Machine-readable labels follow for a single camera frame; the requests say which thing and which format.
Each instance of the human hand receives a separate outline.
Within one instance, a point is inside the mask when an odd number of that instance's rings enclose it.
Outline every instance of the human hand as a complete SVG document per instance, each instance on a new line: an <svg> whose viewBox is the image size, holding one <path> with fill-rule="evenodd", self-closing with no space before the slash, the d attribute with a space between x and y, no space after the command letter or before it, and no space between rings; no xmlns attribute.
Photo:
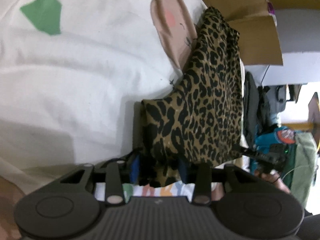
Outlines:
<svg viewBox="0 0 320 240"><path fill-rule="evenodd" d="M254 171L254 175L256 177L259 177L263 179L264 181L270 182L273 184L277 189L282 190L285 193L290 194L289 188L283 183L282 179L280 179L280 175L278 172L275 172L275 174L265 174L265 173L260 173L258 170Z"/></svg>

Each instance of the pink cheek circle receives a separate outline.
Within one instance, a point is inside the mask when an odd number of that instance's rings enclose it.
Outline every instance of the pink cheek circle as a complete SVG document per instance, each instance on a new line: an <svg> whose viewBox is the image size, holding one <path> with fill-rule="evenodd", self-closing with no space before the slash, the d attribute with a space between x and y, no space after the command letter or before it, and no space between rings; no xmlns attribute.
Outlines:
<svg viewBox="0 0 320 240"><path fill-rule="evenodd" d="M164 17L169 27L175 27L176 20L174 19L172 12L168 11L167 9L164 9Z"/></svg>

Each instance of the black backpack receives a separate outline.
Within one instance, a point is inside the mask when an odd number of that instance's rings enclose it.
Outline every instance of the black backpack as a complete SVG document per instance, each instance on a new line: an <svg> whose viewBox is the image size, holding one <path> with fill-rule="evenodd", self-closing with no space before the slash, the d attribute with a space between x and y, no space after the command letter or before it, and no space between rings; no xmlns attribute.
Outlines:
<svg viewBox="0 0 320 240"><path fill-rule="evenodd" d="M243 134L250 148L256 135L262 134L271 126L270 105L266 95L268 88L257 88L253 76L246 72L244 79L244 119Z"/></svg>

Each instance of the white sheet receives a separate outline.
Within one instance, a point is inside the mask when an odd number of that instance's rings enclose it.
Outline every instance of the white sheet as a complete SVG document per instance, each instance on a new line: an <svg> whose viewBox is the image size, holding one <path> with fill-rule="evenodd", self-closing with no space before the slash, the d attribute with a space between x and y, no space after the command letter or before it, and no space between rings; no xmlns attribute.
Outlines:
<svg viewBox="0 0 320 240"><path fill-rule="evenodd" d="M41 33L0 0L0 176L28 193L70 169L128 154L139 103L181 72L152 23L151 0L59 0L61 34ZM206 6L184 0L197 23Z"/></svg>

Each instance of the leopard print clothing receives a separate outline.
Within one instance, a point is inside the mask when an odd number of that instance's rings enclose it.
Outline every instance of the leopard print clothing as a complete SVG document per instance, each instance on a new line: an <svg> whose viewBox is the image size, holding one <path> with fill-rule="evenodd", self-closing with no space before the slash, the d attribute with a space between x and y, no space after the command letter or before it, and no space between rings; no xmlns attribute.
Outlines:
<svg viewBox="0 0 320 240"><path fill-rule="evenodd" d="M177 158L215 167L239 157L232 151L243 111L239 33L213 7L202 22L181 83L166 98L142 101L141 172L153 186L178 179Z"/></svg>

